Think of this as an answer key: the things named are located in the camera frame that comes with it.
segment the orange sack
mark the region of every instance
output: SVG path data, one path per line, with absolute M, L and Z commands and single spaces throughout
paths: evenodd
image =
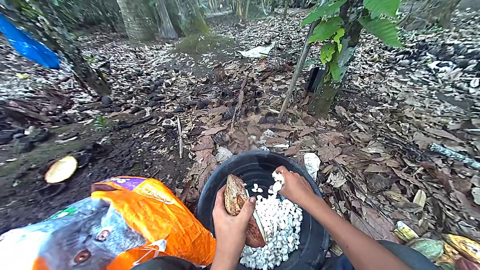
M 210 232 L 166 186 L 131 176 L 95 183 L 89 198 L 0 240 L 5 269 L 23 270 L 128 270 L 162 255 L 207 266 L 215 251 Z

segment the wooden stick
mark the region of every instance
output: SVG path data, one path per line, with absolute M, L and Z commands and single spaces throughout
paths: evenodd
M 181 125 L 180 125 L 180 117 L 177 115 L 177 126 L 179 129 L 179 152 L 180 152 L 180 158 L 183 158 L 183 140 L 182 140 L 182 132 L 181 132 Z
M 293 89 L 295 88 L 295 84 L 297 83 L 297 80 L 298 80 L 299 75 L 301 73 L 301 70 L 303 68 L 303 64 L 305 63 L 305 59 L 307 59 L 308 51 L 310 50 L 310 47 L 312 46 L 312 44 L 310 42 L 308 42 L 308 40 L 312 36 L 313 30 L 315 29 L 315 27 L 319 23 L 320 23 L 320 20 L 316 20 L 310 25 L 310 31 L 308 32 L 307 38 L 305 39 L 305 43 L 303 44 L 303 51 L 301 52 L 299 62 L 297 63 L 297 67 L 295 68 L 295 72 L 293 73 L 293 78 L 290 82 L 290 85 L 288 86 L 287 95 L 285 96 L 285 100 L 283 101 L 282 109 L 280 110 L 280 113 L 278 114 L 278 119 L 279 120 L 282 120 L 282 116 L 285 113 L 285 111 L 287 110 L 288 101 L 290 99 L 290 96 L 293 93 Z
M 245 80 L 243 80 L 243 83 L 240 85 L 239 102 L 237 103 L 237 106 L 233 111 L 233 118 L 232 118 L 232 124 L 230 125 L 230 131 L 233 131 L 233 124 L 235 122 L 235 118 L 237 116 L 237 113 L 240 111 L 240 107 L 243 101 L 243 89 L 245 88 L 246 84 L 247 84 L 247 78 L 245 78 Z

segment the black pot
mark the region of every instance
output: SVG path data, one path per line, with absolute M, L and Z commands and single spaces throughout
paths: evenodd
M 252 193 L 253 182 L 257 183 L 263 189 L 263 197 L 268 195 L 268 187 L 274 183 L 272 172 L 278 166 L 285 166 L 289 171 L 297 172 L 312 186 L 313 191 L 320 197 L 322 193 L 318 189 L 315 181 L 310 177 L 307 171 L 299 164 L 284 155 L 279 155 L 269 151 L 255 150 L 235 155 L 226 160 L 205 183 L 200 194 L 197 205 L 197 219 L 203 226 L 214 235 L 214 226 L 212 211 L 215 205 L 217 191 L 227 183 L 227 176 L 234 174 L 240 177 L 245 188 Z M 253 193 L 250 196 L 256 196 L 260 193 Z M 294 250 L 288 255 L 288 260 L 282 262 L 280 266 L 275 266 L 275 270 L 315 270 L 319 269 L 325 260 L 325 254 L 328 250 L 330 236 L 327 230 L 311 217 L 307 211 L 303 211 L 303 221 L 300 226 L 300 245 L 298 250 Z M 238 264 L 238 270 L 247 270 L 249 268 Z

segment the dirt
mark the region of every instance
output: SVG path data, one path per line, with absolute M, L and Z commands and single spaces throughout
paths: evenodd
M 127 121 L 132 121 L 133 118 L 121 117 Z M 111 125 L 115 125 L 114 120 L 109 120 Z M 154 136 L 139 136 L 154 127 L 156 126 L 143 123 L 118 131 L 108 131 L 97 130 L 92 124 L 74 123 L 51 128 L 50 139 L 37 143 L 29 153 L 18 154 L 14 142 L 1 146 L 0 161 L 5 164 L 0 166 L 0 234 L 42 221 L 69 204 L 88 197 L 92 183 L 109 177 L 153 177 L 173 192 L 175 188 L 183 188 L 182 180 L 188 172 L 187 168 L 192 165 L 188 151 L 184 151 L 184 157 L 180 159 L 178 138 L 166 136 L 166 141 L 162 142 L 153 139 Z M 62 139 L 59 135 L 72 133 L 78 133 L 78 138 L 64 144 L 55 142 Z M 95 143 L 102 139 L 102 147 L 96 147 L 97 150 L 93 152 L 88 165 L 77 169 L 75 174 L 65 181 L 65 187 L 57 195 L 42 195 L 46 191 L 42 188 L 47 186 L 44 173 L 53 161 L 88 150 L 92 144 L 96 146 Z

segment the forest floor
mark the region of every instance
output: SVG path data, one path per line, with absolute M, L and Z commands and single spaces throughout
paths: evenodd
M 436 143 L 480 156 L 478 13 L 456 12 L 452 29 L 402 31 L 403 48 L 365 34 L 328 118 L 307 113 L 304 68 L 289 117 L 273 123 L 308 32 L 300 27 L 305 15 L 289 10 L 282 23 L 276 14 L 246 25 L 210 18 L 222 42 L 200 55 L 172 52 L 173 43 L 134 48 L 119 34 L 83 32 L 77 39 L 86 58 L 112 88 L 103 100 L 79 88 L 68 67 L 45 69 L 2 40 L 0 233 L 41 221 L 87 197 L 90 184 L 118 175 L 159 179 L 195 211 L 225 158 L 269 149 L 306 165 L 332 208 L 376 239 L 403 243 L 392 232 L 402 221 L 419 236 L 479 241 L 480 172 L 429 151 Z M 235 56 L 272 44 L 266 58 Z M 312 46 L 311 65 L 320 48 Z M 81 168 L 47 185 L 46 169 L 66 155 Z

